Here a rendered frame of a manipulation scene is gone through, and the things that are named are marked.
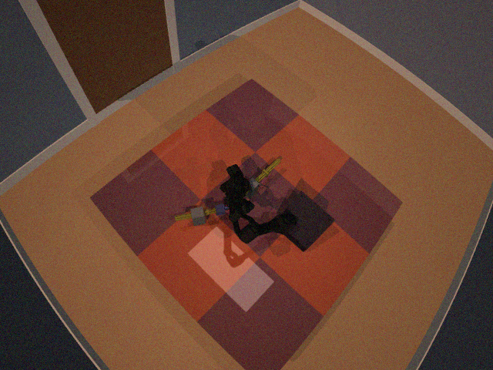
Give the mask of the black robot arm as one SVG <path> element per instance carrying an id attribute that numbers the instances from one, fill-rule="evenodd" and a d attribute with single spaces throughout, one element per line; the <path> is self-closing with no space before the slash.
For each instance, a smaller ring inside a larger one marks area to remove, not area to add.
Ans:
<path id="1" fill-rule="evenodd" d="M 228 196 L 223 201 L 230 209 L 229 219 L 233 224 L 234 233 L 242 242 L 248 244 L 257 236 L 272 231 L 284 235 L 287 231 L 293 229 L 299 218 L 290 212 L 287 215 L 277 215 L 270 222 L 264 224 L 258 224 L 252 217 L 246 215 L 242 211 L 240 194 L 252 190 L 250 182 L 243 176 L 237 164 L 227 167 L 226 171 L 231 178 L 224 184 Z M 242 230 L 240 230 L 238 223 L 240 218 L 249 222 Z"/>

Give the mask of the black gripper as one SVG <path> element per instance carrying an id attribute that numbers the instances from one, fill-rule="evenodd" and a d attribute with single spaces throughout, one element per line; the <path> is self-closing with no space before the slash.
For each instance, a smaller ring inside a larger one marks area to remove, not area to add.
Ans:
<path id="1" fill-rule="evenodd" d="M 226 181 L 227 182 L 227 181 Z M 225 183 L 226 183 L 225 182 Z M 223 183 L 221 186 L 220 186 L 220 189 L 225 193 L 226 196 L 228 196 L 228 193 L 226 193 L 225 191 L 225 188 L 224 188 L 224 184 Z M 242 211 L 245 213 L 245 214 L 248 214 L 254 207 L 255 205 L 249 200 L 247 199 L 244 199 L 244 197 L 246 196 L 245 193 L 241 193 L 240 194 L 240 199 L 241 199 L 241 207 L 242 207 Z"/>

